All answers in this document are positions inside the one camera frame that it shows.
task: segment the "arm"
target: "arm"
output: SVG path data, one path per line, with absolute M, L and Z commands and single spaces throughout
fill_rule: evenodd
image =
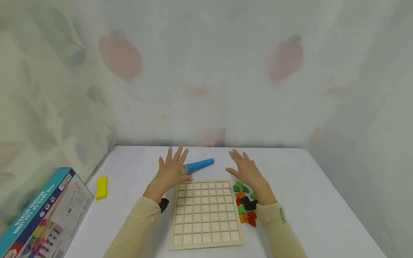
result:
M 249 185 L 255 192 L 257 218 L 263 228 L 274 258 L 307 258 L 300 241 L 289 224 L 285 211 L 277 202 L 270 184 L 264 179 L 255 162 L 244 152 L 239 154 L 235 149 L 230 151 L 236 162 L 238 171 L 233 168 L 226 170 L 237 179 Z
M 182 175 L 181 167 L 188 155 L 188 149 L 182 154 L 182 146 L 172 158 L 172 147 L 169 147 L 166 162 L 159 157 L 159 171 L 149 183 L 145 193 L 136 202 L 131 213 L 106 251 L 104 258 L 136 258 L 145 244 L 146 237 L 161 214 L 159 202 L 165 192 L 184 181 L 192 181 Z

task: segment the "hand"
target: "hand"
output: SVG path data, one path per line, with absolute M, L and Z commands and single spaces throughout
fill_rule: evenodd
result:
M 239 181 L 249 185 L 255 192 L 259 204 L 267 205 L 276 203 L 277 199 L 275 199 L 270 184 L 261 175 L 254 160 L 250 160 L 245 152 L 243 153 L 244 156 L 241 156 L 236 149 L 233 149 L 233 151 L 229 153 L 237 164 L 238 171 L 233 168 L 226 168 L 225 170 L 235 176 Z
M 165 192 L 184 181 L 192 181 L 189 175 L 182 175 L 182 165 L 188 155 L 186 149 L 182 156 L 182 145 L 172 158 L 172 147 L 169 147 L 166 161 L 159 157 L 159 170 L 152 182 L 149 183 L 143 196 L 159 203 Z

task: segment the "sleeve cuff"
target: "sleeve cuff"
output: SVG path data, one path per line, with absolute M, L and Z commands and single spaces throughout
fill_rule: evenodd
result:
M 157 204 L 152 199 L 142 196 L 138 199 L 129 215 L 136 218 L 143 218 L 154 215 L 156 213 L 161 213 L 159 204 Z
M 283 223 L 287 223 L 287 217 L 285 215 L 284 208 L 280 203 L 269 205 L 257 204 L 256 211 L 257 218 L 261 223 L 268 223 L 276 220 L 281 220 Z

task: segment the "wooden grid board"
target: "wooden grid board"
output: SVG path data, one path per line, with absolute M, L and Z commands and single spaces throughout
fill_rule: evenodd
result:
M 176 187 L 170 250 L 244 245 L 230 180 L 196 181 Z

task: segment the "white tablecloth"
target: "white tablecloth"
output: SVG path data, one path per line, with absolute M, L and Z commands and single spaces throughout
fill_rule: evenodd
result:
M 186 162 L 214 158 L 215 164 L 193 174 L 194 180 L 236 179 L 225 171 L 235 167 L 232 148 L 190 147 Z M 309 257 L 383 258 L 385 255 L 348 207 L 323 171 L 304 149 L 238 148 L 254 159 L 283 204 L 290 223 Z M 107 198 L 95 200 L 83 220 L 66 258 L 102 257 L 137 199 L 158 171 L 158 157 L 167 147 L 116 146 L 87 184 L 96 192 L 96 179 L 108 177 Z M 169 251 L 174 189 L 171 203 L 159 217 L 142 257 L 271 257 L 257 223 L 242 225 L 244 246 Z

